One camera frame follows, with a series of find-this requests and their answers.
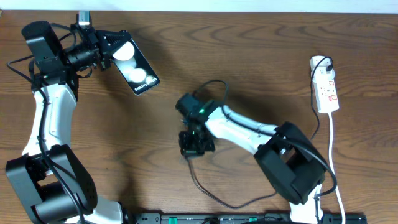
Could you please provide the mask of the black smartphone with lit screen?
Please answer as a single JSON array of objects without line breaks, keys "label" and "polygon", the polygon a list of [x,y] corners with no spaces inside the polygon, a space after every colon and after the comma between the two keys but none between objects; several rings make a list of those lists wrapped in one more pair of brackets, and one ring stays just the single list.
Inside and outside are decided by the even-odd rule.
[{"label": "black smartphone with lit screen", "polygon": [[160,78],[132,39],[113,54],[113,62],[135,95],[160,84]]}]

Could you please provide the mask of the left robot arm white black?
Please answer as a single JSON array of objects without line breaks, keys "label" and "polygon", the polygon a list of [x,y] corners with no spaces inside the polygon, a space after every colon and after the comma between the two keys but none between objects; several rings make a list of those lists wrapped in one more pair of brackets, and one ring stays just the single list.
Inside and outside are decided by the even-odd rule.
[{"label": "left robot arm white black", "polygon": [[26,79],[36,109],[22,155],[6,164],[7,178],[33,223],[134,223],[120,202],[97,194],[70,146],[79,81],[94,68],[109,68],[113,54],[131,43],[131,35],[75,23],[67,27],[73,44],[65,48],[56,27],[35,21],[22,29],[31,51]]}]

